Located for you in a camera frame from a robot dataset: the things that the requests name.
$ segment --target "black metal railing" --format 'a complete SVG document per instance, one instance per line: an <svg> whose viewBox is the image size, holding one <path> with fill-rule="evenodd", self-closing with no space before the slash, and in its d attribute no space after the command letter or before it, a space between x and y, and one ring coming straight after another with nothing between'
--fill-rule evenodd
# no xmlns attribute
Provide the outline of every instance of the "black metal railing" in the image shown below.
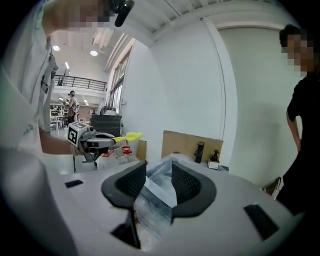
<svg viewBox="0 0 320 256"><path fill-rule="evenodd" d="M55 86L70 86L103 92L107 89L106 82L75 76L56 75L54 77L54 82Z"/></svg>

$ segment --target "brown cardboard panel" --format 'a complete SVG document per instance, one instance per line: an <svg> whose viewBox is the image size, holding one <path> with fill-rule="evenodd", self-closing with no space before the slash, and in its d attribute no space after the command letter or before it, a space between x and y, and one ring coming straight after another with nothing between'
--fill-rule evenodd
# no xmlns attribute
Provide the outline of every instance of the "brown cardboard panel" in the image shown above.
<svg viewBox="0 0 320 256"><path fill-rule="evenodd" d="M145 140L138 139L138 146L136 149L136 158L141 161L146 160L147 154L147 142Z"/></svg>
<svg viewBox="0 0 320 256"><path fill-rule="evenodd" d="M207 162L209 160L210 155L214 154L214 150L219 150L219 152L221 152L223 141L220 139L206 138L165 130L163 132L161 158L164 158L173 152L179 152L188 157L195 158L194 153L198 148L198 142L204 142L202 155L203 162Z"/></svg>

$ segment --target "window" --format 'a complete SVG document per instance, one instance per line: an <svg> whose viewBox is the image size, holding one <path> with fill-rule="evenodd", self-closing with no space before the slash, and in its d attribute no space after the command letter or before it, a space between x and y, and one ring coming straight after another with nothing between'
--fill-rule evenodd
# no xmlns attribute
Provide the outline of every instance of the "window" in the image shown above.
<svg viewBox="0 0 320 256"><path fill-rule="evenodd" d="M110 106L116 109L119 114L121 106L122 85L125 78L126 67L128 64L130 52L123 58L117 68L114 70L112 87L110 93Z"/></svg>

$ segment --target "yellow utensil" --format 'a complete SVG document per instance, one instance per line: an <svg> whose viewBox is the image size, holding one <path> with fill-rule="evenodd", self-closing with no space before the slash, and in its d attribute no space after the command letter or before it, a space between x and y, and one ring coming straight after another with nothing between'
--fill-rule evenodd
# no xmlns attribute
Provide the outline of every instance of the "yellow utensil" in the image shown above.
<svg viewBox="0 0 320 256"><path fill-rule="evenodd" d="M131 132L128 132L125 137L116 137L116 138L113 138L113 140L115 142L120 142L120 141L124 141L124 140L132 142L132 141L135 141L138 138L142 138L142 137L143 137L142 132L138 132L137 133L137 132L132 132L131 131Z"/></svg>

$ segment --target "round ceiling light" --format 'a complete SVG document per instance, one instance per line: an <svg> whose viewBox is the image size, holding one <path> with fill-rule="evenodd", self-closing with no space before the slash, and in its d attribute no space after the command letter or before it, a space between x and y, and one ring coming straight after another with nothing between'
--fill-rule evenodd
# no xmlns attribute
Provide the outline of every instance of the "round ceiling light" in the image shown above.
<svg viewBox="0 0 320 256"><path fill-rule="evenodd" d="M55 51L59 51L59 50L60 50L60 47L59 47L58 45L54 45L52 48L53 48Z"/></svg>
<svg viewBox="0 0 320 256"><path fill-rule="evenodd" d="M91 54L92 56L97 56L97 55L98 55L98 53L97 53L95 50L90 51L90 54Z"/></svg>

